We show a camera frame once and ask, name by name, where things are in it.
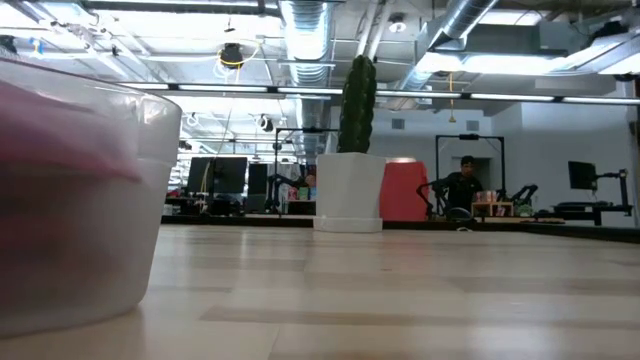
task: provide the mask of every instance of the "dark shirt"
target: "dark shirt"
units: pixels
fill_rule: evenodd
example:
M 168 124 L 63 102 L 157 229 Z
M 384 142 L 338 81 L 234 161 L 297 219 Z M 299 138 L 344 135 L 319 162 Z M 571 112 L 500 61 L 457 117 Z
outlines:
M 478 191 L 482 191 L 482 184 L 473 176 L 464 177 L 461 172 L 449 174 L 445 179 L 438 182 L 442 187 L 449 188 L 449 207 L 463 208 L 471 211 L 473 196 Z

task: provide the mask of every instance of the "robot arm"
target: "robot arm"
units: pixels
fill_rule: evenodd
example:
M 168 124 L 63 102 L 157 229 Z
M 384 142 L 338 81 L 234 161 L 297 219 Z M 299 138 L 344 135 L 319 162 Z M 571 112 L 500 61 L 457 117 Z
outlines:
M 529 204 L 531 201 L 531 197 L 536 193 L 536 191 L 538 191 L 538 185 L 526 185 L 511 197 L 511 202 L 513 202 L 514 204 Z
M 425 204 L 427 204 L 429 215 L 433 214 L 433 205 L 429 202 L 428 195 L 425 195 L 424 189 L 427 189 L 428 194 L 428 189 L 429 187 L 431 187 L 436 196 L 436 203 L 439 205 L 438 208 L 440 209 L 440 213 L 438 215 L 443 215 L 444 209 L 449 207 L 449 202 L 447 201 L 447 191 L 449 189 L 449 186 L 447 185 L 446 180 L 447 179 L 440 179 L 437 181 L 432 181 L 427 184 L 422 184 L 416 189 L 416 193 L 418 194 L 418 196 L 420 196 Z

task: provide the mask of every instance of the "white planter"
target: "white planter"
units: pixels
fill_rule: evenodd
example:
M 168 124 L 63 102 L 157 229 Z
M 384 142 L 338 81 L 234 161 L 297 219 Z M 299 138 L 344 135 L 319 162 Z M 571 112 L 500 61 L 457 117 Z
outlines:
M 382 231 L 379 200 L 386 163 L 385 158 L 361 153 L 318 156 L 314 229 Z

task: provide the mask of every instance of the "light wood floor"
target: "light wood floor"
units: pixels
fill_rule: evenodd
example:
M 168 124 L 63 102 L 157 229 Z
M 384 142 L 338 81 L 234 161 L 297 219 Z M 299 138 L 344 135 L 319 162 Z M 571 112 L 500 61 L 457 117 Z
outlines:
M 640 359 L 640 246 L 163 226 L 139 308 L 0 359 Z

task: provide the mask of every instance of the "ceiling fixture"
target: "ceiling fixture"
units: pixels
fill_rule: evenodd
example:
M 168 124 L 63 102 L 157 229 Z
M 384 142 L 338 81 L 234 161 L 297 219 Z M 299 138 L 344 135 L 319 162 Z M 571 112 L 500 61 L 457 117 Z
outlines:
M 404 23 L 403 13 L 393 13 L 389 16 L 389 31 L 393 33 L 399 33 L 407 30 L 407 24 Z
M 184 91 L 183 94 L 175 94 L 170 100 L 177 97 L 189 97 L 188 91 L 210 93 L 286 93 L 286 94 L 318 94 L 318 95 L 342 95 L 342 89 L 336 88 L 296 88 L 277 86 L 244 86 L 244 85 L 199 85 L 199 84 L 160 84 L 160 83 L 120 83 L 121 85 L 135 87 L 142 90 L 158 90 L 169 87 L 170 90 Z M 528 95 L 528 94 L 485 94 L 472 92 L 439 92 L 439 91 L 403 91 L 403 90 L 377 90 L 379 97 L 390 98 L 424 98 L 424 99 L 461 99 L 461 100 L 494 100 L 494 101 L 521 101 L 521 102 L 565 102 L 573 104 L 603 104 L 603 105 L 633 105 L 640 106 L 640 99 L 614 98 L 614 97 L 567 97 L 565 95 Z
M 224 49 L 220 51 L 220 62 L 224 67 L 231 70 L 238 70 L 244 64 L 244 57 L 240 52 L 240 44 L 226 43 Z

